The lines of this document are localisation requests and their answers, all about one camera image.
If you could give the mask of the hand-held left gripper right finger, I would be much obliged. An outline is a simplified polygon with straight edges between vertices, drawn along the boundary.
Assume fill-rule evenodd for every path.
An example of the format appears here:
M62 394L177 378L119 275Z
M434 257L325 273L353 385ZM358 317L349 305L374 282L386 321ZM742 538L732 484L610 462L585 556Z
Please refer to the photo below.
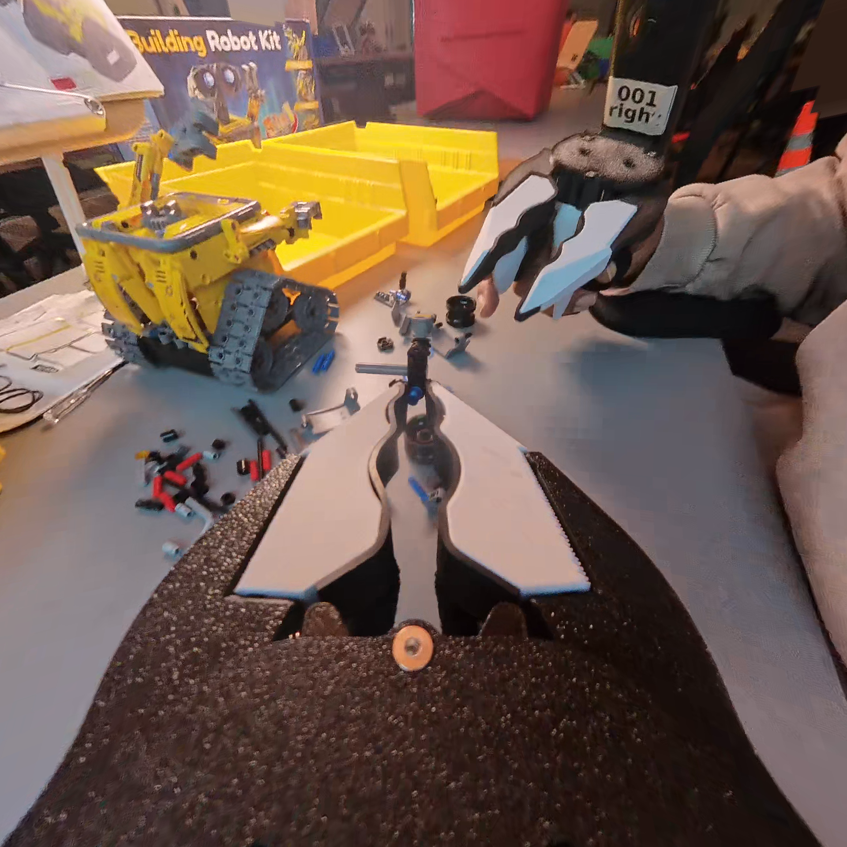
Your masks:
M479 633L495 606L591 590L529 450L438 383L429 389L448 485L435 593L443 633Z

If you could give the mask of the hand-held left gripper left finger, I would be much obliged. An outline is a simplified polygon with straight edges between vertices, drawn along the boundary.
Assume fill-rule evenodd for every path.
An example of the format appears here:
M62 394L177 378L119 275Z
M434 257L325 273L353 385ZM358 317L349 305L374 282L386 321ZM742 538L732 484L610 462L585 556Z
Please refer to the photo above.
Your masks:
M332 603L358 633L422 618L422 503L388 388L303 459L233 589L240 599Z

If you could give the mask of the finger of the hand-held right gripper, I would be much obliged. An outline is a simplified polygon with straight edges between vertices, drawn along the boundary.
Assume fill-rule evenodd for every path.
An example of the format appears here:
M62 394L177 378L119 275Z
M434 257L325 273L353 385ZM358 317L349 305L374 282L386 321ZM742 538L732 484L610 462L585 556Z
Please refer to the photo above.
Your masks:
M467 295L485 279L498 287L517 284L527 295L563 243L563 210L556 178L527 175L492 203L458 283Z
M573 297L606 270L612 244L639 210L637 202L593 202L585 210L561 204L553 221L553 251L517 306L517 318L552 310L561 318Z

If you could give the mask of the black toy wheel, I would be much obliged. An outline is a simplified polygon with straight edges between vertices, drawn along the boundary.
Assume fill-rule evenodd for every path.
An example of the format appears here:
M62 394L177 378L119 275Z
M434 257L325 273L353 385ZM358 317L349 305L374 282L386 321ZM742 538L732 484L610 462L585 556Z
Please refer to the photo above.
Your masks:
M436 468L444 456L444 447L435 424L424 414L408 418L404 430L408 461L422 468Z

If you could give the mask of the dark beam with axle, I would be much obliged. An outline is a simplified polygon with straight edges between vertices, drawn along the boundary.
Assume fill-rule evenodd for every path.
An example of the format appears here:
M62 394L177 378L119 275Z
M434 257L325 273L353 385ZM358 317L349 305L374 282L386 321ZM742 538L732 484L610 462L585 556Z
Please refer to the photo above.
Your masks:
M393 378L403 379L405 381L406 388L407 384L417 385L425 387L427 393L429 385L430 353L430 341L412 340L412 343L408 348L407 364L359 363L355 365L355 372L360 375L390 376Z

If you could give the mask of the yellow parts tray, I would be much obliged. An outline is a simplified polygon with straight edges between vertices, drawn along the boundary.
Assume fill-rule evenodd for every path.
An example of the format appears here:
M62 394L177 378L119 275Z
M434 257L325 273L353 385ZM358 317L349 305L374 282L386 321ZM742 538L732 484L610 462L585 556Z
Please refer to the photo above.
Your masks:
M349 180L347 202L403 212L401 240L431 247L476 216L500 179L497 134L436 126L353 121L264 143L284 164Z
M300 146L233 143L217 159L199 157L187 171L166 159L161 193L247 198L277 214L293 202L316 201L322 218L295 245L280 246L285 274L335 288L393 255L409 233L398 161Z

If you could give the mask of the person's right hand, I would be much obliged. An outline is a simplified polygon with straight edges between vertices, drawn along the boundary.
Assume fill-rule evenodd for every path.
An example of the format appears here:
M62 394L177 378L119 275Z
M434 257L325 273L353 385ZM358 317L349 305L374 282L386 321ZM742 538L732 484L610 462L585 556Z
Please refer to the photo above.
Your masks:
M545 262L539 257L527 256L519 263L509 256L501 257L475 289L479 317L488 319L495 313L506 288L514 291L519 306L524 305L544 268Z

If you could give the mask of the black long axle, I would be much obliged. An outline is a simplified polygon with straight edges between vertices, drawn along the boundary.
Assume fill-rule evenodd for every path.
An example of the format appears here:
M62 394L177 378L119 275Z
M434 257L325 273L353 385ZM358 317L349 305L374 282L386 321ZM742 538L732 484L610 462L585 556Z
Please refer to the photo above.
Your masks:
M270 422L257 402L250 400L243 406L235 409L238 418L257 436L270 438L275 444L275 452L281 459L289 455L288 445L279 432Z

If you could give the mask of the grey axle assembly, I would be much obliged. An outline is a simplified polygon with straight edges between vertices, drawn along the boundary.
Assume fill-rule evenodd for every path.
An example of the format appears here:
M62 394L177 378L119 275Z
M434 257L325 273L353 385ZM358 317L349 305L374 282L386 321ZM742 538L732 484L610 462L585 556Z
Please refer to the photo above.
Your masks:
M411 300L412 293L408 289L408 272L400 273L397 285L387 291L376 291L374 300L390 309L402 308Z

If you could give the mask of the orange traffic cone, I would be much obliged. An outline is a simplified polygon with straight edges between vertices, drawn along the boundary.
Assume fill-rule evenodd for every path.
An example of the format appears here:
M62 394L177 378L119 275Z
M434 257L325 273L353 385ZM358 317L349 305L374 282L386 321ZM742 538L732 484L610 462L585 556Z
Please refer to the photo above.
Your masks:
M776 177L789 174L810 163L813 136L818 112L814 100L807 101L799 112L783 154L779 159Z

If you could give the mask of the yellow tracked toy robot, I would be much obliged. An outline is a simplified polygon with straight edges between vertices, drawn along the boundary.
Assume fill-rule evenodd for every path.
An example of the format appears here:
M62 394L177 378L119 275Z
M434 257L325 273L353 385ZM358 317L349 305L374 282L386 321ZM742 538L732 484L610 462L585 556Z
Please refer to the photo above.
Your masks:
M337 329L336 294L285 277L277 256L310 236L321 208L297 201L270 214L252 199L163 194L165 162L190 171L216 159L217 135L215 117L196 109L135 144L127 203L77 227L83 263L107 344L125 362L271 393Z

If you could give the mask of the printed paper sheets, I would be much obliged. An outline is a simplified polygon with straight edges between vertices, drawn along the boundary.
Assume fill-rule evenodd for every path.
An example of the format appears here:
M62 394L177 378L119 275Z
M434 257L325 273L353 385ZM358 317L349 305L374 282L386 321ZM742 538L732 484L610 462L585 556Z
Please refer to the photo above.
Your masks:
M90 291L48 296L1 321L1 433L36 421L56 401L123 359L102 331Z

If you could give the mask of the blue toy set box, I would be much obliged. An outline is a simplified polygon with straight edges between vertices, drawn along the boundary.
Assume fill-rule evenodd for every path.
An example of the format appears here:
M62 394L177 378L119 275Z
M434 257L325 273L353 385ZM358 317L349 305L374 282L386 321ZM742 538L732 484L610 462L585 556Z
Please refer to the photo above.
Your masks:
M158 130L171 131L202 110L217 121L217 143L260 146L323 124L305 20L271 26L201 17L118 20L163 85L163 96L149 102Z

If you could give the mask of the instruction booklet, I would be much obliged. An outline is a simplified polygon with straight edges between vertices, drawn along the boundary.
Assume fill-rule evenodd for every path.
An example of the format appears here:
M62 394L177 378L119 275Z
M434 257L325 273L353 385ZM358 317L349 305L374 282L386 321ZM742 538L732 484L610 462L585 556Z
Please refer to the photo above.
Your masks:
M2 135L99 133L164 88L105 2L1 2Z

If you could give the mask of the grey angled toy bracket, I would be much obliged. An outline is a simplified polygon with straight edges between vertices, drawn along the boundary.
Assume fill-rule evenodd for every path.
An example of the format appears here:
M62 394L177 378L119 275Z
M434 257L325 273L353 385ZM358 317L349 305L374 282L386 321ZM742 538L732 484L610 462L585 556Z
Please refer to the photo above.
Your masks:
M355 387L345 391L343 401L333 407L303 412L301 416L302 429L310 437L327 434L350 419L360 409L358 393Z

